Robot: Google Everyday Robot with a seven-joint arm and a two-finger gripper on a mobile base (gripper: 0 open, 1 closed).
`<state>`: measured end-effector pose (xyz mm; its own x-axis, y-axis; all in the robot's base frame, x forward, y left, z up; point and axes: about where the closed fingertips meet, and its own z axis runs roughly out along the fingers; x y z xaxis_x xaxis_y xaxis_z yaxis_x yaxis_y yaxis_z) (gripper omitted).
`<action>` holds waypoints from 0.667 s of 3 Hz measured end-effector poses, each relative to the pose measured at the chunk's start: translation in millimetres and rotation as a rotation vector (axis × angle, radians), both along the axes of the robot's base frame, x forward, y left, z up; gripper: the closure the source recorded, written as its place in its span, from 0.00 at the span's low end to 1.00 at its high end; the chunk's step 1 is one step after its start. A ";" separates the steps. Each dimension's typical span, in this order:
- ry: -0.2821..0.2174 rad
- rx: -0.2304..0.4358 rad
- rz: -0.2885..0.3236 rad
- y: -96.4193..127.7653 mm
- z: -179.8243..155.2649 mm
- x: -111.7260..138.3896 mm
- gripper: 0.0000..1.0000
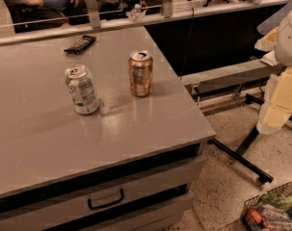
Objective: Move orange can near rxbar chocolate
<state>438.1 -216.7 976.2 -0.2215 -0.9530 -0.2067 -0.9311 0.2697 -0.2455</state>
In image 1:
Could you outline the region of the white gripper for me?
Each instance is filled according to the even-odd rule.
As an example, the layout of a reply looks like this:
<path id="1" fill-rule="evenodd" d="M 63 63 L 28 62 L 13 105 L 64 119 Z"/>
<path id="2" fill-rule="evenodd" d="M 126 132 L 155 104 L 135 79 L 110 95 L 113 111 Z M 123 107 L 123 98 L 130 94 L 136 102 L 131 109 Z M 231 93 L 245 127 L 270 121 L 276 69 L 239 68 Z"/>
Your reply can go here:
<path id="1" fill-rule="evenodd" d="M 292 10 L 279 27 L 259 39 L 254 48 L 264 52 L 275 48 L 277 60 L 284 65 L 292 66 Z M 256 129 L 262 135 L 274 134 L 282 128 L 291 115 L 292 68 L 287 68 L 280 76 L 274 74 L 270 76 Z"/>

